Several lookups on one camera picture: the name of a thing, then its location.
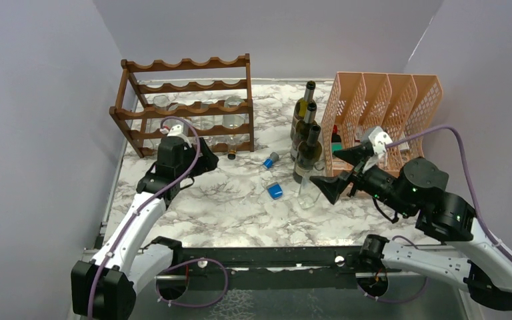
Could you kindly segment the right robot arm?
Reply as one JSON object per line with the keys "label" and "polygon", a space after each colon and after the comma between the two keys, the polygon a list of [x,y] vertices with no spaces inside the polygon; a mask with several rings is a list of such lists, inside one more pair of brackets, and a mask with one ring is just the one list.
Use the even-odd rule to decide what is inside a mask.
{"label": "right robot arm", "polygon": [[368,144],[338,150],[336,156],[352,164],[352,170],[335,177],[312,176],[310,180],[330,203],[336,203],[342,194],[365,192],[396,214],[415,217],[418,230],[453,246],[463,256],[434,255],[371,234],[358,253],[359,265],[366,271],[412,271],[466,291],[485,307],[512,311],[512,259],[485,234],[474,207],[447,192],[448,174],[417,157],[393,176],[378,166],[366,168],[370,155]]}

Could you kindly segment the green wine bottle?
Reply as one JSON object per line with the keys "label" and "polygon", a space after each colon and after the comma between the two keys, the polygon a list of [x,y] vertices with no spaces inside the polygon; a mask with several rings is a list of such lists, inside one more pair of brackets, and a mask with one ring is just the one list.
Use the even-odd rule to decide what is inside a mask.
{"label": "green wine bottle", "polygon": [[292,146],[290,150],[290,156],[293,161],[296,160],[298,154],[298,146],[299,144],[307,140],[309,136],[309,131],[313,125],[316,125],[317,122],[315,120],[315,115],[317,111],[316,102],[312,101],[307,104],[307,110],[302,119],[300,119],[296,126],[294,136],[292,138]]}
{"label": "green wine bottle", "polygon": [[307,138],[302,140],[298,146],[293,168],[293,179],[296,183],[302,182],[303,177],[311,172],[321,156],[320,133],[321,127],[319,125],[310,126]]}
{"label": "green wine bottle", "polygon": [[307,106],[309,102],[313,101],[313,96],[316,88],[316,83],[314,81],[308,81],[305,86],[305,93],[300,98],[296,104],[293,111],[293,118],[291,124],[290,138],[293,139],[295,135],[295,126],[299,120],[304,118],[307,112]]}

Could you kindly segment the clear glass bottle top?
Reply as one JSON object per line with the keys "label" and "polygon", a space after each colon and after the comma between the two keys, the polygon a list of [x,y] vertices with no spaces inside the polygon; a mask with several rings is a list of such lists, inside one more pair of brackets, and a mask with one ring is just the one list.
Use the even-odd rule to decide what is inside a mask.
{"label": "clear glass bottle top", "polygon": [[324,170],[318,170],[316,168],[308,171],[304,176],[302,177],[299,192],[297,195],[297,200],[299,203],[299,206],[302,209],[310,209],[312,208],[318,198],[322,195],[319,188],[311,182],[310,178],[312,176],[323,176]]}

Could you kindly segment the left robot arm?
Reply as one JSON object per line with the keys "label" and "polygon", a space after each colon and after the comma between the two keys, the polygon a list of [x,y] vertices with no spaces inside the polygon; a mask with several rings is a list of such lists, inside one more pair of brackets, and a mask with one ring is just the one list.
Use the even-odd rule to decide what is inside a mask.
{"label": "left robot arm", "polygon": [[180,192],[180,183],[216,169],[218,157],[204,139],[162,138],[157,160],[137,185],[133,202],[107,242],[88,261],[71,270],[71,300],[76,315],[128,319],[138,294],[163,270],[176,273],[183,256],[168,245],[140,248],[155,222]]}

